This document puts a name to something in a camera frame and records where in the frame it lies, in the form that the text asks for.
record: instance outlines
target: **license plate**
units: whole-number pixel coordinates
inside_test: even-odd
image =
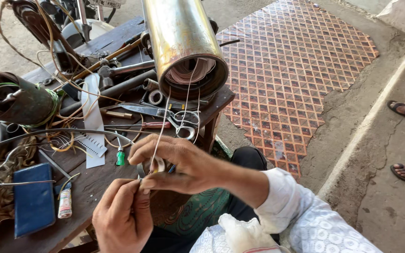
[[[117,1],[117,0],[90,0],[90,3],[93,5],[101,5],[104,7],[116,8],[116,9],[121,8],[121,1]]]

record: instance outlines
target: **workbench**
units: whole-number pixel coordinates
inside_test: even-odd
[[[80,54],[89,55],[94,52],[110,51],[114,52],[121,47],[123,42],[138,32],[143,31],[143,18],[138,17],[127,21],[126,23],[116,27],[106,34],[84,44],[76,49]],[[140,51],[132,53],[130,57],[122,61],[123,66],[139,63],[150,60],[149,56],[140,54]],[[54,72],[53,63],[46,65],[50,72]],[[49,74],[38,68],[23,76],[24,79],[37,83],[45,78],[49,78]],[[144,91],[139,90],[136,93],[131,93],[128,96],[121,97],[121,100],[131,103],[138,103]],[[199,136],[202,141],[203,149],[209,151],[213,143],[213,133],[218,115],[222,109],[234,99],[234,93],[226,86],[220,89],[211,102],[201,108],[200,119],[201,127],[205,126],[203,136]],[[144,116],[145,122],[156,122],[162,119],[153,119],[152,117]],[[132,119],[112,118],[103,115],[104,124],[135,124],[140,123],[139,114],[133,113]],[[73,122],[76,126],[83,126],[82,120]],[[160,129],[147,129],[147,131],[160,132]],[[127,138],[131,140],[137,133],[128,133]],[[175,136],[175,129],[165,129],[164,135]],[[144,138],[148,134],[142,133],[139,137]],[[109,140],[117,145],[115,138],[108,136]],[[4,222],[0,226],[0,252],[58,252],[88,225],[91,224],[92,213],[99,200],[103,196],[104,191],[110,183],[116,178],[137,178],[136,166],[126,163],[124,166],[116,166],[117,149],[106,144],[108,150],[105,153],[105,165],[86,169],[86,155],[76,150],[76,154],[72,151],[66,152],[46,152],[61,168],[68,174],[75,175],[81,173],[75,181],[73,181],[72,195],[72,216],[68,219],[56,219],[55,224],[43,229],[37,233],[33,233],[26,237],[14,239],[13,222]],[[129,147],[125,148],[126,158],[129,154]],[[39,162],[47,162],[44,158],[39,158]],[[57,181],[57,185],[63,183],[66,178],[59,171],[53,169],[53,179]]]

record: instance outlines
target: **scissor handle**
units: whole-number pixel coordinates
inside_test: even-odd
[[[193,127],[189,127],[189,126],[179,126],[179,125],[175,122],[175,120],[174,120],[172,117],[169,117],[169,118],[168,118],[168,121],[175,127],[175,129],[176,129],[176,135],[177,135],[179,138],[186,138],[187,140],[190,140],[190,139],[193,138],[193,136],[195,136],[195,129],[194,129]],[[179,135],[179,132],[180,132],[181,129],[187,130],[190,134],[189,134],[187,137],[182,137],[182,136],[180,136],[180,135]]]
[[[185,129],[185,130],[189,131],[190,134],[189,134],[187,137],[182,137],[182,136],[180,136],[180,135],[179,135],[179,131],[180,131],[181,129]],[[194,129],[193,127],[190,127],[190,126],[178,126],[178,127],[176,128],[176,135],[177,135],[179,138],[186,138],[187,140],[190,140],[190,139],[193,138],[193,136],[195,136],[195,129]]]
[[[182,114],[182,119],[177,119],[176,118],[176,116],[178,116],[178,115],[181,115]],[[194,122],[191,122],[191,121],[188,121],[188,120],[184,120],[184,114],[188,114],[188,115],[193,115],[195,118],[197,118],[198,119],[198,122],[197,123],[194,123]],[[178,122],[178,123],[187,123],[187,124],[191,124],[191,125],[194,125],[194,126],[196,126],[196,127],[198,127],[199,126],[199,116],[198,116],[198,114],[197,114],[197,112],[192,112],[192,111],[187,111],[187,112],[185,112],[185,111],[180,111],[180,112],[176,112],[174,115],[173,115],[173,119],[176,121],[176,122]]]

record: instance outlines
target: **orange tile pattern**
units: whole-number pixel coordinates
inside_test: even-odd
[[[235,99],[223,112],[277,167],[299,162],[324,123],[323,97],[348,89],[378,56],[371,38],[306,0],[277,1],[217,34]]]

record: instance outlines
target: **tape roll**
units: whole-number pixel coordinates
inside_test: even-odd
[[[150,104],[158,105],[162,102],[162,100],[163,100],[163,94],[161,93],[160,90],[155,89],[149,93],[148,101]]]

